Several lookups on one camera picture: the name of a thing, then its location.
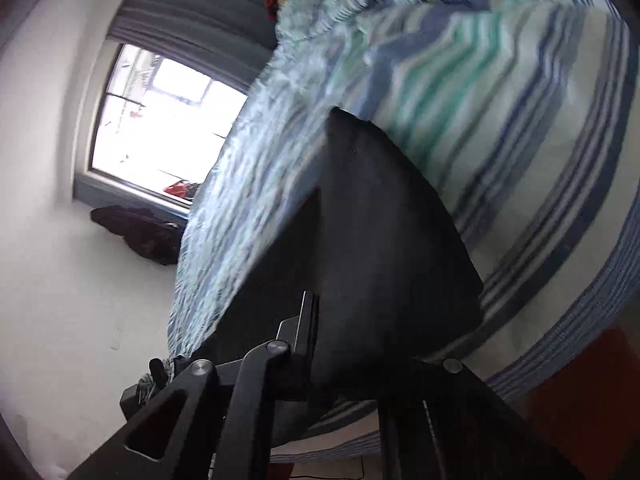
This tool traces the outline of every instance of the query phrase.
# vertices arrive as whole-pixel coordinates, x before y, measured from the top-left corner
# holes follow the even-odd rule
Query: curtain
[[[276,47],[263,0],[124,0],[109,38],[246,91]]]

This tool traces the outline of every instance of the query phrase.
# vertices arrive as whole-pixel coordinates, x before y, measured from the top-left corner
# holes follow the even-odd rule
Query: striped bedding
[[[483,325],[443,354],[509,399],[610,323],[640,278],[640,108],[638,46],[609,0],[289,0],[278,18],[191,211],[172,356],[215,330],[314,186],[333,106],[407,154],[484,280]],[[342,402],[273,460],[373,452],[377,429],[374,403]]]

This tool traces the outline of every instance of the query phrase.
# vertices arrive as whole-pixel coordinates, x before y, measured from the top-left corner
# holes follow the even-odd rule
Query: screw head
[[[287,343],[286,341],[282,341],[280,339],[269,341],[267,343],[267,350],[271,354],[284,354],[284,352],[289,350],[289,343]]]
[[[442,366],[444,369],[450,374],[457,374],[462,371],[463,365],[457,359],[452,359],[451,357],[444,359],[442,362]]]
[[[211,361],[207,361],[206,359],[198,359],[197,361],[191,363],[189,371],[193,375],[205,375],[208,374],[212,368],[213,365],[211,364]]]

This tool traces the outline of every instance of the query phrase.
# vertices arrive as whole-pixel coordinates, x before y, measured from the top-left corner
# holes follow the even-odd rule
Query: black metal bracket
[[[306,294],[295,341],[272,340],[242,360],[190,363],[70,480],[263,480],[276,400],[305,400],[319,298]],[[293,333],[288,320],[282,334]],[[578,480],[460,361],[406,360],[353,374],[350,400],[377,399],[385,480]]]

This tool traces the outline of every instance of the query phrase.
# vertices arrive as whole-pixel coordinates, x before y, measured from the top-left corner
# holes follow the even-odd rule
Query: cable
[[[364,478],[364,459],[360,457],[360,468],[362,469],[362,474],[359,478],[336,478],[331,476],[311,476],[311,475],[298,475],[298,476],[290,476],[289,479],[292,478],[311,478],[313,480],[362,480]]]

